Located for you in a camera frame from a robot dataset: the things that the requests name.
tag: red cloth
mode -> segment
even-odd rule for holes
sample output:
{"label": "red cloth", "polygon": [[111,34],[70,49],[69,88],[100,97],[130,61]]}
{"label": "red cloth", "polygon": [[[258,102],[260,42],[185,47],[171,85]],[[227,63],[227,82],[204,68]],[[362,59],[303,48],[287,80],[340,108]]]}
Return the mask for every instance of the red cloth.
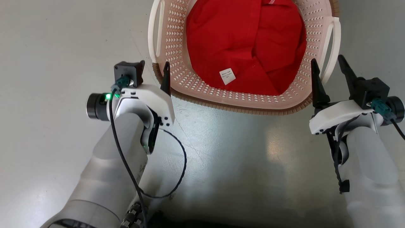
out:
{"label": "red cloth", "polygon": [[[198,0],[187,17],[191,64],[215,88],[280,95],[293,82],[306,45],[291,0]],[[236,79],[225,85],[219,72],[228,68]]]}

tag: white tag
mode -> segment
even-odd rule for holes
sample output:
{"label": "white tag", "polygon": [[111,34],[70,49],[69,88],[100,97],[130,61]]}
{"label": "white tag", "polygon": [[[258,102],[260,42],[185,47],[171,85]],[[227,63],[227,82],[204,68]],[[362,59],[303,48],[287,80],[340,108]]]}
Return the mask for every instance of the white tag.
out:
{"label": "white tag", "polygon": [[221,71],[220,75],[225,85],[228,85],[231,81],[236,79],[235,74],[233,73],[231,68]]}

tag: laundry basket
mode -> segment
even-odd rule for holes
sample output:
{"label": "laundry basket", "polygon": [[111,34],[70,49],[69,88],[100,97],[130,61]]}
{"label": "laundry basket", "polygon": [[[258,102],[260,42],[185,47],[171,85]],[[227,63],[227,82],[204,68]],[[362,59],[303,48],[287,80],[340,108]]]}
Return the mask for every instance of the laundry basket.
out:
{"label": "laundry basket", "polygon": [[148,44],[153,70],[161,83],[166,61],[171,65],[172,95],[196,104],[222,110],[261,115],[288,115],[312,102],[311,59],[322,68],[330,37],[333,42],[326,68],[326,83],[339,54],[341,28],[337,0],[296,0],[307,31],[307,49],[295,80],[280,96],[255,95],[216,89],[194,72],[187,50],[186,19],[197,0],[155,0],[149,19]]}

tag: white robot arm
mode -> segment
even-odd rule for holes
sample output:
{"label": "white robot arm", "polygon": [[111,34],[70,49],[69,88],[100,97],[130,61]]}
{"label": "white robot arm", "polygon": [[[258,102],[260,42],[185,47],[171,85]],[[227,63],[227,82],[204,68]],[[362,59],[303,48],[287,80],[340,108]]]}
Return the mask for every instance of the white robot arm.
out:
{"label": "white robot arm", "polygon": [[170,65],[164,68],[161,88],[142,84],[144,61],[121,62],[114,66],[116,83],[105,94],[91,94],[87,100],[90,118],[110,121],[93,150],[93,156],[81,174],[79,183],[65,207],[42,228],[137,228],[144,226],[145,211],[130,203],[137,194],[115,142],[128,161],[136,184],[147,164],[147,154],[154,149],[159,126],[170,126],[175,115],[170,97]]}
{"label": "white robot arm", "polygon": [[397,97],[388,97],[390,88],[380,79],[358,78],[343,56],[338,60],[350,98],[330,103],[316,60],[312,60],[315,116],[309,122],[311,133],[328,138],[339,190],[355,227],[404,227],[405,194],[377,130],[377,126],[389,124],[398,129],[396,123],[404,119],[404,104]]}

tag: gray floor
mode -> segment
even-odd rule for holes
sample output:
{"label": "gray floor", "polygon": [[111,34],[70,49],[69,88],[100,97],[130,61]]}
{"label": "gray floor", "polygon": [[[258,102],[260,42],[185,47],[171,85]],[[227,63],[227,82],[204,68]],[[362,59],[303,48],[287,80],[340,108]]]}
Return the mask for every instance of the gray floor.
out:
{"label": "gray floor", "polygon": [[[89,93],[107,91],[112,66],[145,59],[151,0],[6,1],[0,8],[3,101],[0,226],[38,227],[73,191],[107,123],[87,119]],[[341,0],[341,54],[358,74],[379,77],[405,99],[405,2]],[[348,98],[336,68],[325,87]],[[290,116],[254,116],[173,98],[167,128],[185,144],[188,169],[173,199],[153,201],[175,220],[204,219],[247,227],[351,227],[325,136],[313,136],[313,108]],[[405,142],[380,129],[405,184]],[[142,179],[149,193],[180,176],[180,147],[160,134]]]}

